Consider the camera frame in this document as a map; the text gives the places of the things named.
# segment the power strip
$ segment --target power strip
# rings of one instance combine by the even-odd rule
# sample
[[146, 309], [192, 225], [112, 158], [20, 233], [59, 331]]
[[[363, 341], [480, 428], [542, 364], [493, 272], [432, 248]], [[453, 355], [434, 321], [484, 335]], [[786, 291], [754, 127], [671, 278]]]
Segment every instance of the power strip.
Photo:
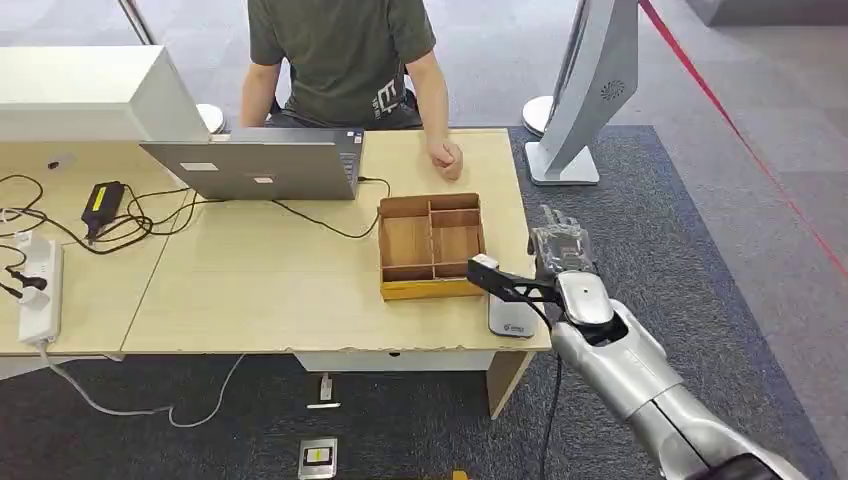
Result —
[[62, 245], [31, 231], [15, 234], [15, 240], [27, 256], [22, 273], [47, 280], [44, 290], [21, 290], [18, 341], [29, 345], [52, 342], [59, 336], [62, 313]]

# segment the red rope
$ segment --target red rope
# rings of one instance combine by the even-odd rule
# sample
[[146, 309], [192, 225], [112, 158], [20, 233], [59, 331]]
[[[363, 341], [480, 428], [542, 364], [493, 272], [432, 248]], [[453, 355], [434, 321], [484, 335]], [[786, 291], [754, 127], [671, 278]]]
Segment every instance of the red rope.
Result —
[[642, 10], [644, 10], [648, 18], [651, 19], [651, 22], [654, 24], [654, 27], [656, 27], [657, 31], [659, 31], [660, 35], [663, 37], [666, 43], [668, 43], [668, 46], [671, 47], [671, 50], [674, 52], [675, 55], [677, 55], [677, 58], [689, 72], [689, 75], [691, 75], [692, 78], [695, 79], [695, 81], [701, 87], [701, 90], [704, 91], [704, 94], [710, 99], [710, 101], [713, 103], [713, 105], [721, 114], [721, 116], [724, 117], [724, 120], [727, 122], [728, 125], [730, 125], [730, 128], [733, 129], [733, 132], [736, 133], [736, 136], [739, 137], [739, 140], [742, 141], [742, 144], [751, 154], [751, 157], [754, 159], [754, 161], [757, 162], [757, 166], [760, 167], [760, 170], [766, 175], [766, 177], [768, 177], [771, 183], [775, 186], [778, 193], [780, 194], [781, 199], [789, 206], [789, 208], [791, 208], [795, 212], [795, 214], [801, 220], [801, 224], [804, 226], [804, 228], [806, 228], [810, 235], [813, 236], [813, 238], [816, 240], [816, 243], [819, 244], [821, 249], [830, 259], [831, 263], [833, 263], [836, 269], [842, 274], [844, 278], [848, 279], [848, 269], [845, 268], [845, 265], [842, 264], [842, 261], [840, 261], [839, 257], [836, 256], [836, 254], [833, 252], [833, 249], [830, 248], [830, 245], [828, 245], [824, 238], [822, 238], [822, 236], [813, 226], [812, 222], [807, 219], [807, 216], [804, 215], [804, 212], [802, 212], [798, 205], [795, 203], [795, 201], [792, 200], [792, 197], [789, 196], [789, 193], [777, 180], [777, 177], [772, 174], [768, 165], [766, 165], [766, 163], [763, 162], [762, 159], [760, 159], [759, 155], [757, 155], [754, 149], [751, 148], [751, 145], [748, 143], [748, 141], [745, 140], [745, 137], [742, 136], [742, 133], [736, 127], [736, 123], [734, 123], [733, 119], [730, 118], [730, 115], [727, 113], [727, 110], [721, 104], [721, 101], [718, 99], [718, 97], [716, 97], [715, 93], [713, 93], [713, 90], [710, 88], [710, 86], [707, 85], [707, 82], [706, 80], [704, 80], [704, 77], [702, 77], [701, 74], [698, 73], [698, 70], [695, 68], [695, 65], [692, 63], [692, 60], [690, 60], [689, 56], [686, 55], [686, 52], [683, 51], [683, 48], [680, 46], [680, 43], [677, 41], [677, 39], [674, 38], [674, 35], [671, 33], [671, 30], [669, 30], [665, 22], [662, 21], [656, 9], [654, 9], [654, 6], [651, 4], [651, 0], [639, 0], [639, 3], [640, 5], [642, 5]]

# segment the desk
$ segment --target desk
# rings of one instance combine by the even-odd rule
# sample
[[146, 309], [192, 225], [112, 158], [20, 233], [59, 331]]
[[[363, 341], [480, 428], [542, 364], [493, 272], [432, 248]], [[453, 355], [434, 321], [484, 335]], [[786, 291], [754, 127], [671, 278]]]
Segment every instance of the desk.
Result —
[[[380, 177], [397, 196], [477, 192], [488, 253], [504, 270], [531, 275], [527, 225], [505, 130], [460, 130], [454, 140], [466, 169], [442, 180], [424, 154], [422, 132], [369, 132], [361, 174]], [[51, 171], [63, 152], [75, 160]], [[38, 208], [83, 235], [79, 221], [95, 183], [120, 180], [137, 194], [174, 188], [173, 180], [129, 144], [0, 144], [0, 173], [44, 184]], [[359, 233], [386, 194], [363, 184], [352, 202], [290, 202], [343, 231]], [[23, 206], [26, 182], [0, 191], [0, 206]], [[187, 202], [173, 195], [143, 201], [164, 218]], [[185, 220], [184, 210], [176, 222]], [[53, 228], [40, 232], [69, 242]], [[0, 252], [0, 259], [15, 258]], [[486, 370], [492, 417], [503, 409], [534, 352], [550, 349], [540, 322], [531, 339], [488, 330], [485, 297], [384, 302], [377, 231], [340, 237], [266, 202], [198, 208], [173, 237], [149, 237], [106, 257], [65, 247], [62, 327], [55, 354], [293, 353], [309, 370]], [[0, 353], [32, 354], [17, 343], [17, 307], [0, 302]]]
[[[56, 159], [60, 165], [50, 170]], [[119, 180], [136, 194], [174, 189], [174, 181], [137, 145], [127, 143], [2, 143], [0, 178], [13, 173], [29, 175], [44, 186], [44, 198], [34, 208], [70, 227], [82, 237], [86, 227], [80, 215], [95, 184]], [[0, 207], [26, 206], [37, 188], [26, 180], [10, 180], [0, 188]], [[145, 213], [159, 219], [182, 204], [184, 194], [145, 199]], [[35, 223], [21, 218], [0, 224], [0, 233], [14, 232]], [[57, 228], [44, 225], [38, 232], [65, 246], [61, 332], [50, 345], [51, 353], [114, 353], [121, 349], [135, 311], [165, 245], [163, 237], [149, 237], [126, 250], [108, 256], [92, 255], [72, 242]], [[14, 240], [0, 240], [14, 245]], [[0, 265], [16, 262], [18, 256], [0, 250]], [[3, 282], [12, 285], [5, 272]], [[0, 300], [0, 353], [34, 354], [18, 343], [18, 306], [5, 295]]]
[[[527, 225], [506, 131], [460, 130], [453, 138], [466, 162], [456, 183], [438, 176], [418, 131], [368, 132], [361, 174], [388, 180], [396, 196], [479, 193], [488, 253], [504, 270], [531, 275]], [[290, 205], [359, 233], [385, 194], [384, 185], [369, 183], [360, 185], [353, 202]], [[203, 205], [191, 228], [168, 239], [122, 351], [294, 353], [307, 368], [305, 360], [326, 368], [346, 358], [363, 359], [355, 354], [365, 353], [376, 355], [366, 355], [366, 363], [371, 359], [379, 365], [380, 357], [402, 363], [412, 357], [413, 363], [438, 364], [434, 369], [449, 368], [439, 359], [450, 355], [465, 355], [474, 363], [485, 362], [488, 353], [480, 369], [488, 365], [495, 417], [533, 352], [551, 344], [541, 324], [531, 339], [493, 335], [487, 312], [485, 297], [384, 302], [376, 230], [350, 240], [270, 203], [228, 202]]]

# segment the man's hand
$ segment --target man's hand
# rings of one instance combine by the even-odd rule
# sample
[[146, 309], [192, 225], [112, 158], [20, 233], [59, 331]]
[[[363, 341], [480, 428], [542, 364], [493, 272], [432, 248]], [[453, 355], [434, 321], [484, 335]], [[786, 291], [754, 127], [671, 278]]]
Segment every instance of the man's hand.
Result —
[[462, 173], [462, 150], [459, 145], [448, 139], [427, 142], [427, 153], [439, 174], [449, 181], [455, 181]]

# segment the device on desk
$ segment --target device on desk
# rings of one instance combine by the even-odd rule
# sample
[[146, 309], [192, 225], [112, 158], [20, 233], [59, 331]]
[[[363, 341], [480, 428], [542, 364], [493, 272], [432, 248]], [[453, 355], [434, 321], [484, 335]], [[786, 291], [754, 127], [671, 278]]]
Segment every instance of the device on desk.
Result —
[[206, 199], [353, 200], [362, 129], [248, 128], [227, 142], [144, 142]]

